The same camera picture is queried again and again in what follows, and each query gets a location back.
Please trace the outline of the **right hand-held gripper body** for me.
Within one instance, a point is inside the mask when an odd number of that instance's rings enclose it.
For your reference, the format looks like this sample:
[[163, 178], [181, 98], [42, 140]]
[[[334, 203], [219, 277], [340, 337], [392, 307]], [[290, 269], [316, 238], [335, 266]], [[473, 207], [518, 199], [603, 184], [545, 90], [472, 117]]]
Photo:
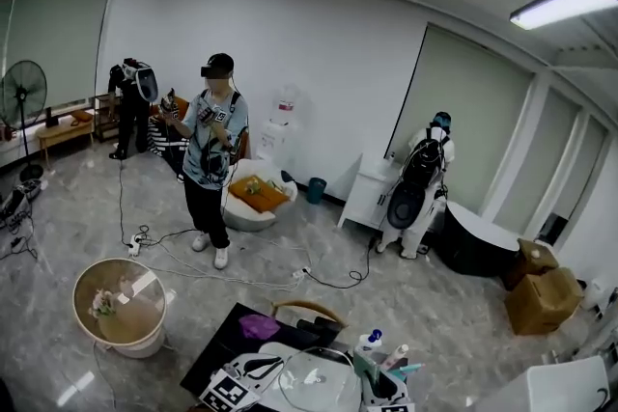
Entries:
[[392, 402], [365, 405], [365, 412], [409, 412], [409, 398], [397, 398]]

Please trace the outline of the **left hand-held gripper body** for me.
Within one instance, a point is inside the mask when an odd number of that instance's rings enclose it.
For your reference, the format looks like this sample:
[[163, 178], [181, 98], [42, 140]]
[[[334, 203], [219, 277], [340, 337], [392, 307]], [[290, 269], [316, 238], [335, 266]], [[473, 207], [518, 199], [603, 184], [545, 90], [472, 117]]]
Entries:
[[245, 411], [261, 400], [269, 376], [269, 360], [235, 360], [211, 376], [199, 400], [211, 411]]

